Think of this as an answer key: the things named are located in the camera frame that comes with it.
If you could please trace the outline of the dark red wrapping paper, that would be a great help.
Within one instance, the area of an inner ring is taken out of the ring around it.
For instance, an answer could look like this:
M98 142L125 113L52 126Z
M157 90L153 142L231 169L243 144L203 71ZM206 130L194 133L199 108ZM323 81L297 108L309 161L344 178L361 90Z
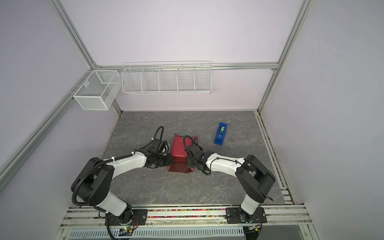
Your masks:
M184 146L184 137L174 133L174 141L171 149L173 163L168 167L168 172L191 173L193 168L187 166L187 153Z

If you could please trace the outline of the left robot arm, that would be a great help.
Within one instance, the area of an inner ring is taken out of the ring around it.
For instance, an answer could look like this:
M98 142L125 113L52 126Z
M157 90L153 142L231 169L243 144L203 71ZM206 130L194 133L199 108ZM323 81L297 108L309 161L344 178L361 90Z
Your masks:
M121 224L130 223L134 218L132 206L110 191L112 180L139 168L170 166L170 145L163 140L163 133L164 127L159 126L148 144L128 155L90 159L71 186L73 205L90 206L116 217Z

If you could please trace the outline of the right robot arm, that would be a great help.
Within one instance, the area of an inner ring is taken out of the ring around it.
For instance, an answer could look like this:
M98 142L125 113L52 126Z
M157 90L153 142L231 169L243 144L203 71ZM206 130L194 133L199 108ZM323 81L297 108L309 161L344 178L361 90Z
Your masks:
M187 153L187 166L201 171L206 176L213 172L236 177L246 195L240 205L242 222L250 222L256 217L260 204L269 197L269 192L276 182L274 174L253 155L245 158L231 158L214 152L205 152L191 136L183 137L183 146Z

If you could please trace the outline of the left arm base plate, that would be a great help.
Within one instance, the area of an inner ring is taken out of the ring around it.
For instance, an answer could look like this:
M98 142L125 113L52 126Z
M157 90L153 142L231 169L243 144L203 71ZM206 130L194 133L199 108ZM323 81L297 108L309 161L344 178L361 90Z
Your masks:
M110 226L142 226L146 224L147 215L147 209L133 209L123 212L119 217L106 214L106 220Z

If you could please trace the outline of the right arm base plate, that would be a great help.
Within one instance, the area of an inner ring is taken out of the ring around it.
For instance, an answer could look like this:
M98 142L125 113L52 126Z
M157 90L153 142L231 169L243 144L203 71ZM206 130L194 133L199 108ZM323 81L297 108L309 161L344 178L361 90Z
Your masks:
M253 214L248 214L240 207L226 208L228 224L264 224L267 222L265 210L257 207Z

